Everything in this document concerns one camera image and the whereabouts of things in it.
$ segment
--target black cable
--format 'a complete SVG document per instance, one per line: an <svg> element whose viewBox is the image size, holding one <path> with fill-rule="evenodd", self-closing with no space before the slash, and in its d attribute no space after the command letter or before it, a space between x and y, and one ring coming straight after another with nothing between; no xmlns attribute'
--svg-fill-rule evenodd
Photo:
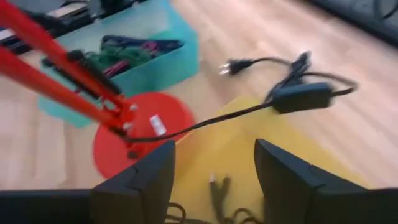
<svg viewBox="0 0 398 224"><path fill-rule="evenodd" d="M380 21L385 21L392 17L396 12L398 12L398 0L395 0L395 4L392 7L391 11L384 14L382 10L382 4L385 1L382 0L373 0L373 14L374 16L379 19Z"/></svg>
<svg viewBox="0 0 398 224"><path fill-rule="evenodd" d="M208 221L204 220L199 220L199 219L194 219L194 218L187 218L187 212L185 209L182 207L182 205L175 203L175 202L170 202L169 207L172 208L177 208L181 211L181 217L176 216L176 215L166 215L166 220L172 220L172 221L177 221L177 222L165 222L165 224L211 224Z"/></svg>
<svg viewBox="0 0 398 224"><path fill-rule="evenodd" d="M264 57L264 58L259 58L259 59L255 59L252 61L253 63L258 63L258 62L275 62L275 63L279 63L281 65L286 65L286 66L290 66L292 64L292 62L288 61L288 60L284 60L281 58L277 58L277 57Z"/></svg>
<svg viewBox="0 0 398 224"><path fill-rule="evenodd" d="M163 136L149 137L149 138L130 138L129 136L122 136L122 138L125 141L131 142L131 143L134 143L134 142L160 141L160 140L169 139L169 138L178 136L179 134L187 133L189 131L192 131L194 129L198 129L198 128L207 126L209 124L214 124L214 123L218 123L218 122L221 122L221 121L226 121L228 119L237 118L238 116L242 116L242 115L245 115L245 114L248 114L248 113L252 113L254 111L267 108L267 107L269 107L271 105L272 105L271 102L262 103L260 105L252 106L250 108L246 108L246 109L243 109L243 110L240 110L240 111L236 111L236 112L233 112L233 113L230 113L230 114L221 115L221 116L218 116L218 117L215 117L215 118L208 119L206 121L202 121L202 122L197 123L197 124L195 124L193 126L190 126L189 128L186 128L184 130L178 131L178 132L173 133L173 134L166 134L166 135L163 135Z"/></svg>
<svg viewBox="0 0 398 224"><path fill-rule="evenodd" d="M335 96L343 96L347 95L349 93L354 92L357 88L358 85L356 82L349 80L347 78L339 77L338 75L334 75L331 73L324 73L324 72L307 72L307 70L310 67L310 53L305 52L300 55L300 57L294 61L294 62L289 62L284 59L280 58L275 58L275 57L264 57L264 58L259 58L257 60L229 60L227 65L224 65L224 71L222 73L229 73L230 75L235 75L238 74L241 70L244 70L245 68L250 67L251 65L258 63L258 62L275 62L279 63L282 65L288 65L290 67L290 72L289 74L279 83L277 83L274 87L271 88L269 93L266 96L266 99L264 103L261 103L260 105L252 106L250 108L246 108L240 111L236 111L230 114L225 114L221 115L215 118L208 119L206 121L202 121L198 124L195 124L193 126L190 126L189 128L186 128L184 130L178 131L173 134L167 134L163 136L157 136L157 137L148 137L148 138L132 138L126 134L124 134L123 131L120 130L112 130L116 134L120 135L121 138L123 138L126 142L130 143L135 143L135 142L154 142L154 141L160 141L164 139L170 139L175 136L178 136L179 134L183 134L189 131L192 131L194 129L198 129L210 124L218 123L221 121L226 121L229 119L237 118L238 116L242 116L248 113L252 113L257 110L261 110L264 108L267 108L269 106L273 105L272 101L272 96L275 91L280 90L281 88L285 88L288 86L292 85L299 85L299 84L304 84L304 81L302 80L303 77L305 76L316 76L316 77L322 77L322 78L328 78L334 81L341 82L342 84L345 84L349 86L349 88L345 90L339 90L339 91L334 91L331 93L330 97L335 97Z"/></svg>
<svg viewBox="0 0 398 224"><path fill-rule="evenodd" d="M178 203L170 202L169 208L170 207L179 209L182 215L181 217L179 217L176 215L166 214L166 220L172 220L176 222L165 222L165 224L211 224L208 221L194 219L194 218L187 218L187 212L182 207L182 205ZM237 218L240 213L245 213L248 217L240 221L239 224L244 224L247 222L252 222L255 224L264 224L262 221L260 221L260 219L256 218L256 216L247 208L238 208L237 210L235 210L231 218L223 217L223 221L220 222L220 224L237 224Z"/></svg>
<svg viewBox="0 0 398 224"><path fill-rule="evenodd" d="M240 223L246 223L246 222L254 222L255 224L262 223L260 219L256 218L255 215L247 208L239 208L235 210L231 218L225 216L224 203L226 200L226 196L229 192L230 186L231 186L231 177L228 176L225 177L221 185L217 183L215 179L213 178L210 179L211 204L213 206L215 217L218 223L237 224L238 215L240 213L245 213L248 216Z"/></svg>

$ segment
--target two-prong plug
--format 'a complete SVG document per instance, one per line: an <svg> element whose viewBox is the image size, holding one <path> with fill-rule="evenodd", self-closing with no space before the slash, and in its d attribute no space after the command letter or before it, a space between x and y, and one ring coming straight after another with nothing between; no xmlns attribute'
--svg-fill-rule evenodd
<svg viewBox="0 0 398 224"><path fill-rule="evenodd" d="M220 66L220 75L236 75L241 70L250 67L252 64L254 64L254 62L255 61L248 59L228 60L226 64Z"/></svg>

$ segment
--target teal container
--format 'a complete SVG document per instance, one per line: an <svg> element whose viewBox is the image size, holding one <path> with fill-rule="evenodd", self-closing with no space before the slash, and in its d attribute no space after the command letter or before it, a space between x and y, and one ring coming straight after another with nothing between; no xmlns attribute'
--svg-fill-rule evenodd
<svg viewBox="0 0 398 224"><path fill-rule="evenodd" d="M56 40L67 50L83 49L85 52L99 52L104 35L178 39L184 42L183 47L173 52L113 77L112 81L127 97L148 91L164 90L198 71L197 34L167 0L148 0ZM41 71L69 89L76 89L72 83L52 69L42 67ZM62 118L76 127L84 127L91 122L86 116L46 97L41 96L38 104L39 108L49 115Z"/></svg>

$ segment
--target red desk lamp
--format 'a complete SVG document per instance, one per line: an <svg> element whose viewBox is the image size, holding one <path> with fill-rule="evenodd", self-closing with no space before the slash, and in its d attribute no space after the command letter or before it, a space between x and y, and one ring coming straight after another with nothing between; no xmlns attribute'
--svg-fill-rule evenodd
<svg viewBox="0 0 398 224"><path fill-rule="evenodd" d="M98 71L92 71L85 61L71 60L71 53L5 0L0 0L0 26L12 29L31 47L47 54L49 60L78 83L100 96L102 104L96 107L19 60L8 49L0 47L0 72L3 75L99 122L93 143L94 160L105 178L118 174L164 142L131 143L123 139L175 133L194 123L187 107L164 93L144 93L125 98L116 85ZM182 136L180 134L173 139L178 140Z"/></svg>

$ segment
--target black cable connector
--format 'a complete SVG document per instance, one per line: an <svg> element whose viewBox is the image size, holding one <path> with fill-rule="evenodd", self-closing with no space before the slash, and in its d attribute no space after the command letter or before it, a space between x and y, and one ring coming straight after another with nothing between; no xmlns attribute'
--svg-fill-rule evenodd
<svg viewBox="0 0 398 224"><path fill-rule="evenodd" d="M238 74L241 70L244 70L245 68L250 67L254 63L255 62L253 60L246 60L246 59L228 60L228 62L226 64L220 66L220 68L222 68L222 71L220 71L220 75Z"/></svg>
<svg viewBox="0 0 398 224"><path fill-rule="evenodd" d="M274 91L272 107L280 114L328 108L333 87L327 82L300 84Z"/></svg>

